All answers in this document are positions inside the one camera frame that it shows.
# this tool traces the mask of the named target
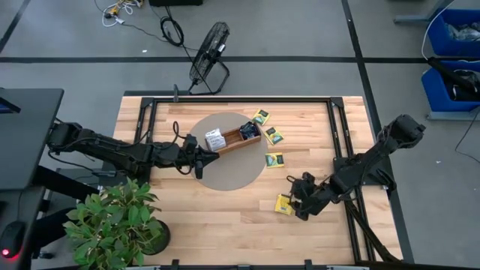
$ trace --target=gray floor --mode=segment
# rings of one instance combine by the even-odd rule
[[[101,7],[112,1],[98,0]],[[396,14],[426,11],[434,1],[349,0],[365,57],[420,57],[425,25],[394,25]],[[20,7],[0,2],[0,35]],[[457,0],[457,8],[480,1]],[[157,9],[163,16],[163,10]],[[198,47],[211,25],[227,22],[231,35],[225,56],[354,56],[339,0],[206,0],[200,7],[173,7],[185,43]],[[125,15],[127,23],[159,35],[158,20],[146,5]],[[430,45],[426,46],[431,54]],[[0,57],[185,56],[132,28],[104,28],[93,1],[31,0]],[[230,62],[224,95],[363,95],[356,64],[313,62]],[[170,90],[190,84],[188,63],[0,64],[5,88],[55,87],[65,90],[58,117],[111,135],[119,102],[127,90]],[[427,126],[414,149],[392,155],[394,175],[409,240],[417,263],[480,266],[480,167],[454,152],[468,123],[425,120],[428,102],[420,78],[426,64],[367,64],[382,124],[409,113]],[[208,82],[219,83],[220,72]],[[462,151],[480,157],[474,127]],[[81,154],[65,160],[100,167]],[[68,167],[44,157],[51,168]],[[63,265],[61,257],[37,268]]]

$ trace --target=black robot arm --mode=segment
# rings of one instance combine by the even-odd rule
[[[183,166],[190,167],[190,170],[194,168],[196,177],[201,179],[203,167],[219,155],[197,147],[197,139],[191,134],[181,138],[184,138],[182,147],[174,142],[130,144],[82,128],[77,123],[60,123],[54,124],[47,146],[57,155],[77,151],[106,161],[132,179],[139,178],[150,167],[176,167],[182,173],[180,168]]]
[[[350,193],[362,184],[364,177],[375,164],[397,149],[416,146],[422,139],[424,130],[425,126],[409,115],[400,115],[380,131],[372,148],[364,154],[356,154],[348,159],[340,169],[320,184],[315,184],[315,178],[308,172],[303,173],[302,179],[289,176],[287,180],[292,182],[290,192],[292,197],[297,199],[290,203],[295,209],[295,215],[307,221],[308,215],[318,215],[330,202],[344,201],[348,212],[357,220],[382,259],[398,261],[380,243],[349,198]]]

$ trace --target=wooden table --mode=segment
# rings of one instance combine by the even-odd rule
[[[133,142],[141,99],[123,97],[115,127],[116,139]],[[362,97],[343,97],[343,101],[355,153],[365,152],[374,141],[364,101]],[[232,191],[209,189],[175,169],[153,169],[152,192],[160,198],[155,206],[163,209],[155,216],[168,224],[172,241],[164,252],[147,256],[146,265],[170,265],[174,259],[179,259],[182,265],[302,265],[306,259],[312,259],[314,265],[354,263],[343,203],[330,203],[307,222],[273,211],[277,195],[288,194],[290,190],[286,176],[301,177],[308,171],[324,179],[332,173],[335,151],[326,106],[162,103],[157,107],[153,140],[171,141],[174,121],[180,125],[180,134],[186,134],[200,119],[211,114],[232,112],[250,118],[259,108],[271,113],[263,128],[275,126],[285,136],[283,142],[270,145],[269,151],[283,152],[286,166],[265,168],[253,183]],[[148,110],[143,130],[149,120]],[[335,117],[341,132],[336,110]],[[345,143],[340,141],[347,156]],[[371,228],[392,254],[401,258],[386,192],[380,186],[364,186],[362,190]],[[356,228],[362,259],[366,260],[363,235],[359,226]]]

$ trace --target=blue bin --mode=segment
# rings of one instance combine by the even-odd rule
[[[480,72],[480,62],[442,61],[442,63],[453,71],[465,69]],[[451,100],[442,76],[433,68],[423,74],[421,82],[433,112],[469,112],[480,106],[480,101]]]
[[[480,22],[480,10],[445,10],[432,22],[428,37],[439,56],[480,57],[480,41],[455,40],[445,23],[462,26]]]

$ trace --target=fan grille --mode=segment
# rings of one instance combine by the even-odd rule
[[[190,69],[190,79],[193,83],[202,83],[203,79],[209,75],[223,52],[223,49],[221,51],[219,49],[225,45],[229,34],[230,28],[225,22],[216,22],[211,27]]]

